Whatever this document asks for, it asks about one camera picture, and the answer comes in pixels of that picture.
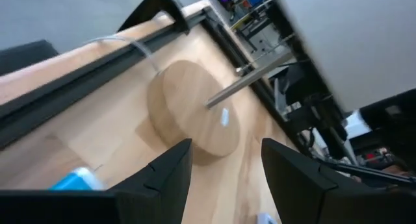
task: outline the white panel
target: white panel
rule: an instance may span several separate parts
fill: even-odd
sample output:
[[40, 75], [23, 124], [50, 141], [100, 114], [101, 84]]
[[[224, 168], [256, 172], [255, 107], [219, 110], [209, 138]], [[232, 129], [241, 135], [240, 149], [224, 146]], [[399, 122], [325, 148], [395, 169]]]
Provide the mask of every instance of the white panel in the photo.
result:
[[416, 87], [416, 0], [279, 0], [345, 111]]

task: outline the metal rod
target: metal rod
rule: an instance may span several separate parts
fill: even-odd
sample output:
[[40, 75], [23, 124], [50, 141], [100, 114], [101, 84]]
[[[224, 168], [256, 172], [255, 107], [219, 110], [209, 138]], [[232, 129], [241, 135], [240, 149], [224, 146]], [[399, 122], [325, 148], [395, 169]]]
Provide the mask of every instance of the metal rod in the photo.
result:
[[255, 69], [248, 75], [244, 76], [243, 78], [239, 79], [237, 82], [234, 82], [232, 85], [228, 86], [221, 92], [214, 95], [212, 98], [206, 102], [207, 108], [211, 108], [216, 104], [220, 103], [221, 101], [227, 99], [229, 96], [233, 95], [234, 93], [240, 91], [244, 87], [251, 85], [253, 82], [261, 79], [264, 75], [278, 67], [280, 64], [283, 64], [290, 60], [293, 57], [291, 50], [285, 48], [277, 57], [277, 59], [269, 64], [268, 66]]

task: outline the black bracket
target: black bracket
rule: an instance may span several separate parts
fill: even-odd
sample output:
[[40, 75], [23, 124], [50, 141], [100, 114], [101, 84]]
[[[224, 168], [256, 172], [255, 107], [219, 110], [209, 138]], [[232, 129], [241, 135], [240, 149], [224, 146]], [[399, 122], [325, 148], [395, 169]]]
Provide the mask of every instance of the black bracket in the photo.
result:
[[188, 34], [190, 27], [182, 14], [181, 7], [174, 0], [143, 0], [124, 21], [118, 32], [153, 19], [159, 12], [166, 12], [175, 21], [174, 28]]

